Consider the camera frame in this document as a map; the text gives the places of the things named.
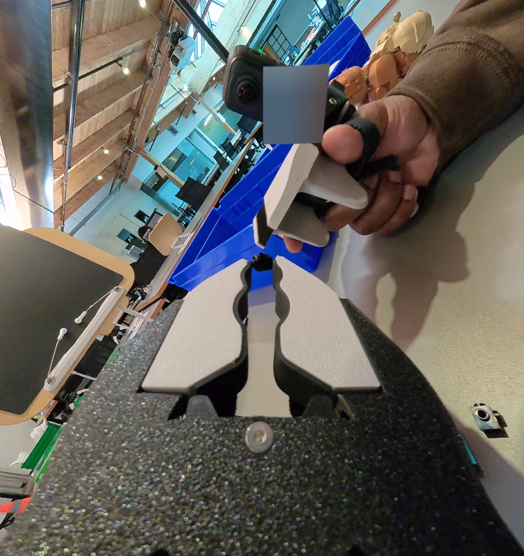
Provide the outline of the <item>black monitor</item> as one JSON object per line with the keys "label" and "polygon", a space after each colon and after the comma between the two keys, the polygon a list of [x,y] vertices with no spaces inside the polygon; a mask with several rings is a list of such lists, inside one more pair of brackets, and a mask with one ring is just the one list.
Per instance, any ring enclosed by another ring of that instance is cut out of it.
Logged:
{"label": "black monitor", "polygon": [[204,201],[211,193],[212,187],[203,184],[192,177],[188,177],[184,184],[175,193],[175,198],[190,205],[190,207],[198,211]]}

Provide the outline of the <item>brown brick figure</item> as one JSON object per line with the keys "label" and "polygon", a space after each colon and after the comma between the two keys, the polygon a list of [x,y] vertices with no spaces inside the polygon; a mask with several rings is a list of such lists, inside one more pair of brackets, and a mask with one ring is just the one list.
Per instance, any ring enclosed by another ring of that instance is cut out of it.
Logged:
{"label": "brown brick figure", "polygon": [[331,86],[342,86],[343,94],[353,106],[361,106],[384,98],[402,80],[411,68],[403,53],[385,54],[370,60],[365,66],[346,68],[333,80]]}

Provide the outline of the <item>grey desk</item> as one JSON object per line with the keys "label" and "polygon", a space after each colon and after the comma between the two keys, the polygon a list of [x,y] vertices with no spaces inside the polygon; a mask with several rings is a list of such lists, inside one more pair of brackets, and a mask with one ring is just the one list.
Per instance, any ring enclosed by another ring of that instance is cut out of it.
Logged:
{"label": "grey desk", "polygon": [[[270,418],[266,455],[239,448],[254,554],[524,555],[524,155],[471,200],[523,134],[524,102],[438,163],[397,232],[348,232],[344,305],[382,388],[345,394],[347,418]],[[475,403],[507,438],[481,432]]]}

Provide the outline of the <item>blue storage bin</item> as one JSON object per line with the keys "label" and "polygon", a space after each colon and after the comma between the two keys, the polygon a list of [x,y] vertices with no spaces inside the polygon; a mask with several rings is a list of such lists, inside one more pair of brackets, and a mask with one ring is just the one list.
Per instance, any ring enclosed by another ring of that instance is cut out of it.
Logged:
{"label": "blue storage bin", "polygon": [[363,67],[369,60],[370,54],[371,49],[362,31],[348,16],[307,58],[304,65],[329,64],[328,80],[330,81],[346,69],[354,66]]}
{"label": "blue storage bin", "polygon": [[265,248],[259,248],[253,238],[252,225],[241,230],[227,222],[218,211],[212,210],[168,278],[168,283],[191,291],[197,285],[238,260],[252,260],[259,253],[272,257],[283,256],[297,266],[313,273],[324,248],[304,245],[293,254],[284,241],[272,235]]}
{"label": "blue storage bin", "polygon": [[292,145],[265,150],[251,170],[225,195],[217,210],[216,238],[225,241],[251,226],[264,196]]}

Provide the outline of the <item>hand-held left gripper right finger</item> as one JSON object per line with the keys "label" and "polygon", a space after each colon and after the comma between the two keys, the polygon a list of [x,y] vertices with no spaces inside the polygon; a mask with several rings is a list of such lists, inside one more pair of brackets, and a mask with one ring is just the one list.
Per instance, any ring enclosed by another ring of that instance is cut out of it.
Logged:
{"label": "hand-held left gripper right finger", "polygon": [[380,388],[376,371],[337,294],[283,256],[273,261],[275,348],[284,364],[332,392]]}

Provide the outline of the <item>plain wooden chair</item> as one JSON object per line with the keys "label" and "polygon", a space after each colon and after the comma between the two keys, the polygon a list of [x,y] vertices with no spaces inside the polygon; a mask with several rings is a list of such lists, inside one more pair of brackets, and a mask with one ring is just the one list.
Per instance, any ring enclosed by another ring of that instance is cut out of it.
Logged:
{"label": "plain wooden chair", "polygon": [[182,226],[171,213],[164,214],[150,232],[147,241],[162,255],[168,256],[175,240],[183,233]]}

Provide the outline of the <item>silver ventilation duct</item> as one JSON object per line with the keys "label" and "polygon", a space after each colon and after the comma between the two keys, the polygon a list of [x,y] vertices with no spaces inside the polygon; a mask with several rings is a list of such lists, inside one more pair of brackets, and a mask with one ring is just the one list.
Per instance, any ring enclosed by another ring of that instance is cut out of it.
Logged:
{"label": "silver ventilation duct", "polygon": [[0,153],[22,229],[53,227],[51,1],[0,1]]}

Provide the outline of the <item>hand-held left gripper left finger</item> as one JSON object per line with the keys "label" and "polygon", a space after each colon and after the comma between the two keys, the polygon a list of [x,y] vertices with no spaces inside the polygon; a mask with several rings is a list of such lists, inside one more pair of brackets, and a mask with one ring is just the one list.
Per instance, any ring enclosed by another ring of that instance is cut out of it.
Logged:
{"label": "hand-held left gripper left finger", "polygon": [[240,259],[184,298],[141,389],[149,393],[238,393],[247,380],[250,261]]}

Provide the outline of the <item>person's right hand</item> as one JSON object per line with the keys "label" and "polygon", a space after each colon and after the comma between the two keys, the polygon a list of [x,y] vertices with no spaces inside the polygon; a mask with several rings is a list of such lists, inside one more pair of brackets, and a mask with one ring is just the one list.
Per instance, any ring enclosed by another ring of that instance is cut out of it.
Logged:
{"label": "person's right hand", "polygon": [[390,236],[411,220],[419,189],[430,183],[438,167],[438,136],[423,110],[405,96],[362,105],[355,117],[371,121],[379,133],[380,142],[369,163],[395,156],[398,169],[359,180],[368,194],[365,208],[335,204],[321,221],[328,231],[350,226],[360,235]]}

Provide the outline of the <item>tan brick figure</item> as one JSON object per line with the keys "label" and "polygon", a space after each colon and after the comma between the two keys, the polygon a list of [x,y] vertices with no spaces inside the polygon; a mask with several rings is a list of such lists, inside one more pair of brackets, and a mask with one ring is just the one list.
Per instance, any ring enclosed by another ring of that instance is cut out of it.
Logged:
{"label": "tan brick figure", "polygon": [[424,49],[434,33],[431,14],[418,10],[402,21],[399,18],[398,12],[394,17],[395,23],[382,32],[372,54],[395,53],[398,50],[414,54]]}

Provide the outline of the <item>white metal bracket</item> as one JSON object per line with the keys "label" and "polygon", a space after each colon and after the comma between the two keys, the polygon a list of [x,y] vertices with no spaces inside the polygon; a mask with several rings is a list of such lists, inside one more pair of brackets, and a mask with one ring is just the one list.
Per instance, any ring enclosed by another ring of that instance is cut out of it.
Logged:
{"label": "white metal bracket", "polygon": [[122,286],[116,286],[106,292],[105,295],[97,299],[87,309],[85,309],[75,320],[76,325],[82,324],[87,313],[91,311],[96,305],[99,305],[96,313],[92,316],[89,323],[85,326],[84,330],[76,338],[69,349],[61,356],[56,365],[54,365],[58,345],[67,334],[66,328],[61,328],[58,332],[54,351],[50,359],[49,369],[44,380],[43,389],[47,392],[53,391],[59,384],[61,379],[68,373],[72,366],[77,362],[78,356],[85,349],[87,343],[92,340],[103,324],[104,320],[110,315],[112,310],[116,307],[120,298],[124,294]]}

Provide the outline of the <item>small metal nut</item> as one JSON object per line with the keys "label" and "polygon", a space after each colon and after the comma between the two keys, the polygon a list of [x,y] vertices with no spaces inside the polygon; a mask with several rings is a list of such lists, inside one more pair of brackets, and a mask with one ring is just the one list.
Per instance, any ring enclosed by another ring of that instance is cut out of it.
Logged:
{"label": "small metal nut", "polygon": [[475,403],[470,411],[477,427],[485,436],[490,439],[508,437],[508,424],[497,410],[484,403]]}

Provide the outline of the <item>person's right forearm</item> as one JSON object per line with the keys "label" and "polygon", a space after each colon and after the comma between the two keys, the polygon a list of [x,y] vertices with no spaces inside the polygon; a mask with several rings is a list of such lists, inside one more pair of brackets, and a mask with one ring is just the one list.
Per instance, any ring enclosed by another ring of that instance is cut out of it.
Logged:
{"label": "person's right forearm", "polygon": [[438,137],[442,169],[524,102],[524,1],[465,1],[387,96],[415,101]]}

